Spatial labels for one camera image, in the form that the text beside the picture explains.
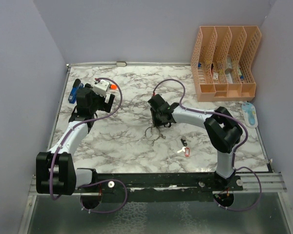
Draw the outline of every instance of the purple cable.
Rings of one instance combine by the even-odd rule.
[[[86,211],[90,211],[92,213],[98,213],[98,214],[110,214],[110,213],[113,213],[115,211],[120,210],[126,204],[126,202],[127,202],[127,196],[128,196],[128,194],[127,194],[127,188],[126,188],[126,185],[124,183],[122,183],[120,180],[117,180],[117,179],[106,179],[106,180],[102,180],[102,181],[99,181],[99,182],[96,182],[96,183],[93,183],[93,184],[82,185],[82,186],[80,186],[80,188],[86,188],[86,187],[96,186],[98,184],[102,184],[102,183],[110,182],[110,181],[115,181],[115,182],[120,183],[123,186],[123,188],[125,189],[125,199],[124,199],[123,203],[119,207],[117,207],[116,209],[111,210],[111,211],[94,211],[94,210],[91,210],[91,209],[86,209],[84,207],[84,204],[83,204],[82,199],[80,199],[80,204],[82,205],[82,207]]]
[[[88,123],[88,122],[92,122],[92,121],[97,121],[97,120],[101,120],[101,119],[108,118],[108,117],[110,117],[111,115],[115,114],[115,113],[118,111],[118,109],[121,107],[121,104],[122,104],[122,101],[123,101],[123,93],[122,93],[122,91],[121,91],[121,88],[118,86],[118,84],[117,84],[115,81],[113,81],[113,80],[111,80],[111,79],[109,79],[109,78],[98,78],[98,79],[96,79],[96,80],[102,80],[102,79],[104,79],[104,80],[108,80],[108,81],[112,82],[113,84],[115,84],[115,85],[117,86],[117,88],[118,88],[118,90],[119,90],[119,94],[120,94],[120,96],[121,96],[121,99],[120,99],[120,101],[119,101],[119,104],[118,104],[117,108],[116,108],[112,113],[108,114],[107,116],[103,116],[103,117],[100,117],[100,118],[88,119],[88,120],[82,121],[82,122],[80,122],[80,123],[77,123],[77,124],[74,125],[73,128],[70,129],[70,130],[66,133],[66,135],[63,137],[63,140],[60,142],[60,146],[58,146],[57,149],[56,149],[55,152],[54,152],[54,155],[53,155],[53,158],[52,158],[52,162],[51,162],[51,168],[50,168],[50,180],[49,180],[49,190],[50,190],[50,197],[51,197],[52,200],[57,200],[57,199],[61,196],[61,195],[58,195],[57,197],[54,197],[54,195],[53,195],[53,170],[54,170],[55,160],[56,160],[56,158],[57,158],[57,155],[58,155],[58,152],[59,152],[59,150],[60,150],[60,148],[61,148],[61,145],[64,144],[64,142],[66,141],[66,139],[68,138],[68,136],[70,135],[70,133],[71,133],[76,127],[78,127],[79,125],[81,125],[81,124],[83,124],[83,123]]]
[[[244,132],[245,132],[245,139],[244,139],[240,144],[238,144],[238,145],[234,148],[233,153],[232,153],[232,163],[231,163],[231,164],[232,164],[232,167],[234,167],[234,160],[235,160],[235,152],[236,152],[236,150],[237,150],[241,145],[243,145],[243,144],[248,140],[248,138],[249,138],[248,130],[247,130],[247,128],[244,126],[244,124],[243,124],[242,122],[240,122],[239,120],[237,120],[237,119],[235,119],[235,118],[233,118],[233,117],[231,117],[231,116],[224,115],[224,114],[222,114],[222,113],[213,112],[213,111],[206,111],[206,112],[204,112],[204,111],[198,111],[198,110],[194,110],[194,109],[191,109],[191,108],[186,108],[186,107],[184,107],[184,106],[182,105],[182,100],[183,100],[183,98],[184,98],[184,96],[185,96],[185,94],[186,94],[186,88],[185,88],[185,86],[184,86],[184,84],[183,84],[182,82],[180,82],[179,80],[176,80],[176,79],[165,79],[165,80],[162,80],[161,82],[159,82],[159,83],[155,86],[155,88],[154,88],[154,90],[153,90],[153,95],[155,95],[155,90],[157,89],[157,87],[158,87],[160,84],[162,84],[163,82],[166,82],[166,81],[175,81],[175,82],[181,84],[181,86],[183,87],[184,92],[183,92],[183,94],[182,94],[182,96],[181,96],[181,98],[180,98],[180,100],[179,100],[179,106],[180,106],[182,109],[184,109],[184,110],[188,110],[188,111],[193,111],[193,112],[196,112],[196,113],[199,113],[199,114],[209,114],[209,115],[218,115],[218,116],[226,117],[226,118],[228,118],[228,119],[231,119],[231,120],[237,122],[237,123],[238,123],[238,124],[244,129]],[[254,207],[259,203],[259,201],[260,201],[260,199],[261,199],[261,197],[262,197],[262,185],[261,185],[261,183],[260,183],[260,180],[259,180],[258,176],[256,175],[256,173],[255,173],[254,171],[252,171],[252,170],[251,170],[250,168],[248,168],[248,167],[240,167],[240,168],[237,169],[237,171],[239,171],[239,170],[241,170],[241,169],[243,169],[243,168],[245,168],[245,169],[249,170],[250,172],[252,172],[252,173],[255,175],[256,179],[258,180],[258,184],[259,184],[259,197],[258,197],[258,199],[257,199],[256,202],[255,202],[253,205],[251,205],[250,207],[245,208],[245,209],[241,209],[241,210],[237,210],[237,209],[233,209],[233,208],[230,209],[230,208],[223,207],[223,206],[221,206],[216,200],[214,200],[214,201],[215,201],[215,202],[216,202],[221,208],[224,208],[224,209],[229,210],[229,211],[248,211],[248,210],[254,208]]]
[[[196,113],[199,113],[199,114],[209,114],[209,115],[218,115],[218,116],[226,117],[226,118],[228,118],[228,119],[231,119],[231,120],[237,122],[237,123],[238,123],[238,124],[244,129],[244,132],[245,132],[245,139],[244,139],[242,142],[240,142],[240,144],[238,144],[238,145],[233,149],[233,153],[232,153],[232,167],[234,167],[234,160],[235,160],[235,152],[236,152],[236,150],[237,150],[241,145],[243,145],[243,144],[248,140],[248,138],[249,138],[248,130],[247,130],[247,128],[244,126],[244,124],[241,123],[240,121],[238,121],[237,119],[235,119],[235,118],[233,118],[233,117],[231,117],[231,116],[224,115],[224,114],[222,114],[222,113],[218,113],[218,112],[214,112],[214,111],[206,111],[206,112],[204,112],[204,111],[198,111],[198,110],[194,110],[194,109],[191,109],[191,108],[186,108],[186,107],[184,107],[184,106],[182,105],[182,100],[184,99],[184,96],[185,96],[185,94],[186,94],[186,88],[185,88],[185,86],[184,86],[184,84],[183,84],[182,82],[180,82],[180,81],[178,81],[178,80],[176,80],[176,79],[165,79],[165,80],[162,80],[161,82],[159,82],[159,83],[155,86],[155,88],[154,88],[154,90],[153,90],[153,94],[155,94],[155,90],[157,89],[157,87],[158,87],[160,84],[162,84],[163,82],[166,82],[166,81],[175,81],[175,82],[181,84],[181,86],[183,87],[184,92],[183,92],[183,94],[182,94],[182,96],[181,96],[181,98],[180,98],[180,100],[179,100],[179,106],[180,106],[182,109],[184,109],[184,110],[188,110],[188,111],[193,111],[193,112],[196,112]]]
[[[261,183],[260,183],[260,180],[259,180],[259,178],[258,178],[258,175],[256,175],[256,173],[255,173],[254,171],[252,171],[252,170],[251,170],[250,168],[248,168],[248,167],[240,167],[240,168],[238,168],[238,169],[236,169],[236,170],[237,170],[237,171],[240,171],[240,170],[243,169],[243,168],[245,168],[245,169],[249,170],[250,172],[252,172],[252,173],[254,174],[254,176],[256,177],[257,181],[258,181],[258,185],[259,185],[259,196],[258,196],[258,199],[254,202],[254,204],[252,204],[251,206],[249,206],[249,207],[247,207],[247,208],[243,208],[243,209],[235,209],[235,208],[230,208],[230,207],[224,207],[224,206],[220,205],[220,204],[214,199],[214,202],[216,202],[216,204],[217,204],[219,207],[221,207],[221,208],[223,208],[223,209],[225,209],[225,210],[228,210],[228,211],[242,212],[242,211],[249,211],[249,210],[253,209],[253,208],[259,203],[259,201],[260,201],[260,199],[261,199],[261,197],[262,197],[262,185],[261,185]]]

